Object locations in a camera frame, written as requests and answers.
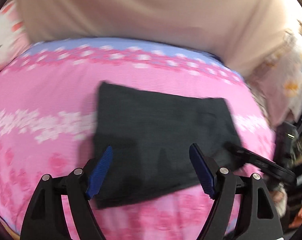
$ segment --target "folded clothing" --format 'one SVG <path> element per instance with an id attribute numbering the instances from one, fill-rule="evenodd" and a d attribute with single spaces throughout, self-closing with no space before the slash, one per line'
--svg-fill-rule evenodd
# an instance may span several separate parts
<path id="1" fill-rule="evenodd" d="M 99 194 L 98 208 L 138 203 L 199 183 L 189 159 L 197 143 L 220 166 L 243 162 L 223 150 L 241 145 L 222 98 L 187 98 L 102 83 L 98 95 L 95 157 L 108 145 L 113 162 Z"/>

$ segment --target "blue rubber tip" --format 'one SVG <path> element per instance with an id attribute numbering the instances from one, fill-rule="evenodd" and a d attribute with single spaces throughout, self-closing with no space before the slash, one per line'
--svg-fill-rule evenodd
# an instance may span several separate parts
<path id="1" fill-rule="evenodd" d="M 190 146 L 189 156 L 204 193 L 214 199 L 216 195 L 214 176 L 194 144 Z"/>
<path id="2" fill-rule="evenodd" d="M 113 159 L 113 150 L 111 146 L 108 146 L 103 153 L 101 159 L 90 174 L 88 181 L 88 189 L 85 192 L 89 199 L 98 194 L 104 178 L 109 170 L 110 164 Z"/>

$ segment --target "silver screw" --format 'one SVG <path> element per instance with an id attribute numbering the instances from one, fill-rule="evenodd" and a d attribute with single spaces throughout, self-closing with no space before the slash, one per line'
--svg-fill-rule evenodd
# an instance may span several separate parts
<path id="1" fill-rule="evenodd" d="M 42 176 L 42 180 L 47 181 L 50 178 L 49 174 L 45 174 Z"/>
<path id="2" fill-rule="evenodd" d="M 77 168 L 77 169 L 74 170 L 74 174 L 75 175 L 80 175 L 80 174 L 82 174 L 82 171 L 83 170 L 81 168 Z"/>
<path id="3" fill-rule="evenodd" d="M 220 173 L 222 173 L 222 174 L 228 174 L 229 170 L 227 168 L 220 168 Z"/>
<path id="4" fill-rule="evenodd" d="M 254 173 L 253 174 L 253 178 L 259 180 L 261 178 L 261 176 L 259 174 L 257 174 L 257 173 Z"/>

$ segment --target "blue gripper pad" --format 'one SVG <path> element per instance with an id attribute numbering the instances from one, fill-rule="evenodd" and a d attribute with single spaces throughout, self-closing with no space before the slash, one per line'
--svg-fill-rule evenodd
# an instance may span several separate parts
<path id="1" fill-rule="evenodd" d="M 109 170 L 112 159 L 113 150 L 111 146 L 108 146 L 98 164 L 95 166 L 89 176 L 88 189 L 85 192 L 89 199 L 93 198 L 94 195 L 99 193 L 104 178 Z"/>
<path id="2" fill-rule="evenodd" d="M 189 156 L 204 193 L 208 194 L 211 199 L 215 199 L 217 193 L 215 190 L 216 172 L 219 166 L 212 158 L 205 157 L 195 143 L 190 146 Z"/>

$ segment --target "mattress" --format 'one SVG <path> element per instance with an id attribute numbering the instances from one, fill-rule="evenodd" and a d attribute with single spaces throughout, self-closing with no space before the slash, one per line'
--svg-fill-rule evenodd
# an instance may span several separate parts
<path id="1" fill-rule="evenodd" d="M 195 98 L 225 98 L 244 147 L 272 159 L 274 134 L 242 77 L 210 55 L 148 41 L 85 38 L 38 43 L 0 73 L 0 216 L 17 233 L 41 176 L 65 176 L 92 157 L 102 81 Z M 251 165 L 238 174 L 259 172 Z M 78 239 L 67 197 L 65 216 Z M 196 239 L 212 206 L 200 185 L 93 213 L 109 239 Z M 235 199 L 228 230 L 235 226 Z"/>

